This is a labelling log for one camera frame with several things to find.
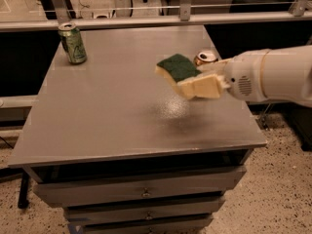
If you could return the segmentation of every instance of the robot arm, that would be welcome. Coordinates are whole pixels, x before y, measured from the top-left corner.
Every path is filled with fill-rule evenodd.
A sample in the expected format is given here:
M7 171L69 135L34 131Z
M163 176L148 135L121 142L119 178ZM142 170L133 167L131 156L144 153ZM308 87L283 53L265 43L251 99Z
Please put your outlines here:
M203 76L217 75L219 86L234 98L253 102L285 100L312 107L312 46L248 51L198 69L203 74L193 78L194 84L201 79L204 86Z

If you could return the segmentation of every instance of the drawer knob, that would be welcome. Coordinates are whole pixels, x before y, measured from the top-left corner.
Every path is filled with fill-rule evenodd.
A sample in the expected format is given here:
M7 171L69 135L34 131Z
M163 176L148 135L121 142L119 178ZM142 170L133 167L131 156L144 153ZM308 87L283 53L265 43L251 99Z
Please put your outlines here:
M153 216L150 214L150 212L147 213L147 216L145 218L146 221L153 220Z
M146 199L149 198L151 196L150 192L148 192L147 188L144 188L144 192L142 193L142 198Z

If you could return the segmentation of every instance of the speckled floor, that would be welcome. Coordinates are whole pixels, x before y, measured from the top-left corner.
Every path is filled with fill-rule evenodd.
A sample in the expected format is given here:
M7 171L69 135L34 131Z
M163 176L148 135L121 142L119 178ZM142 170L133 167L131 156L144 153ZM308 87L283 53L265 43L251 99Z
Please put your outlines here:
M272 112L264 131L268 144L256 149L246 162L247 173L213 222L201 231L166 234L312 233L312 152L303 152L300 140L284 117ZM14 144L20 130L0 131ZM0 166L11 150L0 140ZM27 210L17 208L20 179L0 183L0 233L69 233L61 209L51 209L29 187Z

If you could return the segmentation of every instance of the gray table surface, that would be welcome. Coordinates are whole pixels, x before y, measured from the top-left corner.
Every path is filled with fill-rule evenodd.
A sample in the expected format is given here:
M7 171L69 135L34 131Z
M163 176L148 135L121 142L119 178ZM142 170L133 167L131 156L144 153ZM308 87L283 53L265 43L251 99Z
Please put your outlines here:
M213 48L203 26L82 32L88 60L62 46L48 71L11 167L255 148L266 140L243 101L186 100L154 73L176 53Z

